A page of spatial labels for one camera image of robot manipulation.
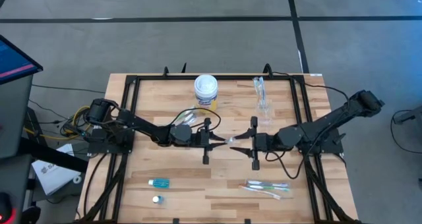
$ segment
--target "blue bottle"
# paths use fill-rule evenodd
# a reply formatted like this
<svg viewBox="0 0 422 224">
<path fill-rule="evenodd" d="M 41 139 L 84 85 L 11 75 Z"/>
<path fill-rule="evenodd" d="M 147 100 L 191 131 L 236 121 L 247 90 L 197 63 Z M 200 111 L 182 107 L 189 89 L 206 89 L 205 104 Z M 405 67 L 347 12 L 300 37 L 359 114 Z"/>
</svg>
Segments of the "blue bottle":
<svg viewBox="0 0 422 224">
<path fill-rule="evenodd" d="M 169 188 L 170 187 L 170 180 L 157 178 L 148 181 L 149 185 L 152 185 L 154 188 Z"/>
</svg>

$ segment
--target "white paper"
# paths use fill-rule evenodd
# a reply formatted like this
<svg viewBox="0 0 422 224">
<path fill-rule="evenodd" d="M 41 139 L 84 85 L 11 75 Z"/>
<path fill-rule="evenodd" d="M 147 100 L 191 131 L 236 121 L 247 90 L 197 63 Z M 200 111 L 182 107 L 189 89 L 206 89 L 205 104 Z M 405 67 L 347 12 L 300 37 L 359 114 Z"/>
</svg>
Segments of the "white paper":
<svg viewBox="0 0 422 224">
<path fill-rule="evenodd" d="M 58 148 L 57 151 L 74 156 L 71 144 L 66 144 Z M 73 177 L 80 175 L 78 171 L 59 167 L 45 161 L 35 161 L 32 163 L 32 167 L 46 195 L 53 194 L 69 181 L 73 180 Z"/>
</svg>

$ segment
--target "concrete floor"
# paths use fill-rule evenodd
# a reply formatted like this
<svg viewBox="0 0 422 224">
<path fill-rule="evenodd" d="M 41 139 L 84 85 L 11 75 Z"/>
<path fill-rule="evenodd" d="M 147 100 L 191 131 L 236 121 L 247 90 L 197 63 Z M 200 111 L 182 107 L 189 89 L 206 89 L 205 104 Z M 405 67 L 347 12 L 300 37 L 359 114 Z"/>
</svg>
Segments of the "concrete floor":
<svg viewBox="0 0 422 224">
<path fill-rule="evenodd" d="M 295 0 L 299 16 L 421 15 L 422 0 Z M 289 16 L 287 0 L 6 0 L 2 18 L 147 16 Z M 422 105 L 422 22 L 300 22 L 310 72 L 349 95 L 372 90 L 386 103 L 371 119 L 342 127 L 347 171 L 360 220 L 420 223 L 422 155 L 392 141 L 393 112 Z M 260 72 L 265 63 L 301 72 L 293 26 L 285 22 L 0 24 L 0 34 L 44 66 L 34 83 L 105 90 L 113 72 Z M 63 115 L 101 96 L 32 88 L 31 98 Z M 344 99 L 329 92 L 332 107 Z M 56 119 L 32 106 L 41 121 Z M 53 126 L 44 126 L 54 130 Z M 400 143 L 422 151 L 409 123 L 395 128 Z M 40 202 L 40 223 L 71 221 L 78 198 Z"/>
</svg>

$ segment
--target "wooden tabletop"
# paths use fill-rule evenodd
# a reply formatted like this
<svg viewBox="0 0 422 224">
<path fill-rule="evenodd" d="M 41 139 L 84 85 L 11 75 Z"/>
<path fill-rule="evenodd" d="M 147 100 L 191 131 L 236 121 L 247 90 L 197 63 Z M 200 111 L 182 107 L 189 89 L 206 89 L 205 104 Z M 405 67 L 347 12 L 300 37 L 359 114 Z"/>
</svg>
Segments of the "wooden tabletop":
<svg viewBox="0 0 422 224">
<path fill-rule="evenodd" d="M 323 85 L 321 76 L 305 74 L 309 84 Z M 126 74 L 111 74 L 105 98 L 120 103 Z M 268 99 L 272 107 L 270 127 L 259 126 L 259 132 L 275 134 L 278 129 L 296 123 L 291 90 L 288 81 L 265 82 Z M 217 113 L 222 117 L 221 125 L 214 131 L 218 136 L 229 138 L 245 132 L 251 116 L 256 115 L 256 92 L 252 80 L 219 80 Z M 303 121 L 306 121 L 301 93 L 297 85 Z M 324 88 L 307 87 L 313 119 L 330 112 L 328 96 Z M 178 112 L 195 104 L 192 80 L 143 80 L 140 83 L 136 115 L 156 125 L 168 124 Z M 211 117 L 212 125 L 217 119 Z M 250 148 L 251 140 L 237 141 L 235 146 Z M 181 223 L 312 223 L 312 209 L 309 200 L 305 170 L 299 177 L 290 180 L 278 161 L 265 161 L 260 154 L 260 171 L 251 170 L 251 159 L 229 149 L 228 146 L 210 152 L 210 164 L 202 164 L 203 150 L 186 148 L 161 148 L 150 139 L 136 133 L 133 152 L 129 155 L 125 185 L 121 200 L 119 223 L 171 223 L 180 218 Z M 88 195 L 88 210 L 104 190 L 108 155 L 96 171 Z M 296 149 L 283 156 L 287 170 L 297 172 L 302 155 Z M 99 156 L 89 162 L 86 176 L 90 177 Z M 344 164 L 333 155 L 323 155 L 322 164 L 327 187 L 352 218 L 357 218 L 353 197 Z M 170 189 L 148 186 L 153 178 L 169 178 Z M 283 200 L 258 192 L 239 188 L 246 179 L 271 182 L 288 182 L 291 187 Z M 88 179 L 82 193 L 85 193 Z M 111 217 L 114 194 L 110 196 L 107 217 Z M 152 197 L 164 197 L 164 203 L 154 204 Z M 324 218 L 319 192 L 319 210 Z M 78 211 L 83 213 L 81 196 Z"/>
</svg>

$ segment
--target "yellow label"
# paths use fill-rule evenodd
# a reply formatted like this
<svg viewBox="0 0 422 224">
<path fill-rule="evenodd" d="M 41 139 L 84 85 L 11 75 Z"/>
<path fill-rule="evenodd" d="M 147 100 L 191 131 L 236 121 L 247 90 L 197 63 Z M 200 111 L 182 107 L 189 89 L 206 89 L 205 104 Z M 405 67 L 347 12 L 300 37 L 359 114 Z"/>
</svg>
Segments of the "yellow label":
<svg viewBox="0 0 422 224">
<path fill-rule="evenodd" d="M 211 111 L 215 111 L 217 109 L 217 99 L 213 99 L 211 101 L 210 105 L 200 105 L 199 103 L 196 103 L 196 107 L 197 108 L 205 108 L 205 109 L 209 109 Z M 200 110 L 201 113 L 210 113 L 209 111 L 206 110 Z"/>
</svg>

